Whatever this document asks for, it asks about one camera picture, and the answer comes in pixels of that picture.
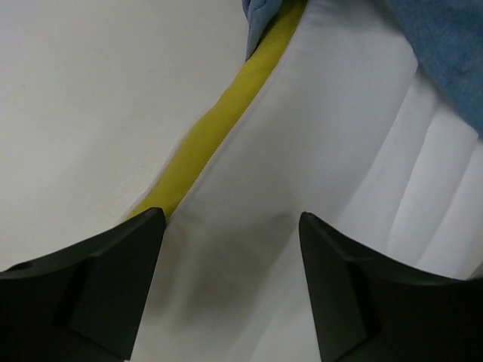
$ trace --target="clothing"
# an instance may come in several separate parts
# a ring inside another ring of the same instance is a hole
[[[249,57],[281,0],[242,1]],[[483,135],[483,0],[384,1],[438,89]]]

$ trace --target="yellow strip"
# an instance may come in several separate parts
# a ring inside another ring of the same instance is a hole
[[[161,207],[169,217],[240,119],[277,65],[294,34],[306,0],[285,0],[251,58],[218,102],[193,126],[167,165],[160,180],[131,216]]]

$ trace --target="blue fabric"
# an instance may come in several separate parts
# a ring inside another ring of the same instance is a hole
[[[249,57],[282,0],[242,1]],[[483,0],[384,1],[436,86],[483,136]]]
[[[263,31],[277,14],[283,0],[241,0],[248,20],[247,59],[257,48]]]

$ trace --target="blue cloth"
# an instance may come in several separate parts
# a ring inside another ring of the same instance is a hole
[[[281,0],[242,1],[249,57]],[[483,136],[483,0],[384,1],[438,89]]]
[[[269,21],[278,13],[283,0],[241,0],[248,20],[247,59],[257,48]]]

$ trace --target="yellow trim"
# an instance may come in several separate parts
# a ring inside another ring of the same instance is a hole
[[[131,216],[161,207],[169,217],[195,183],[211,156],[272,73],[294,34],[306,0],[284,0],[258,49],[218,102],[193,126],[151,192]]]

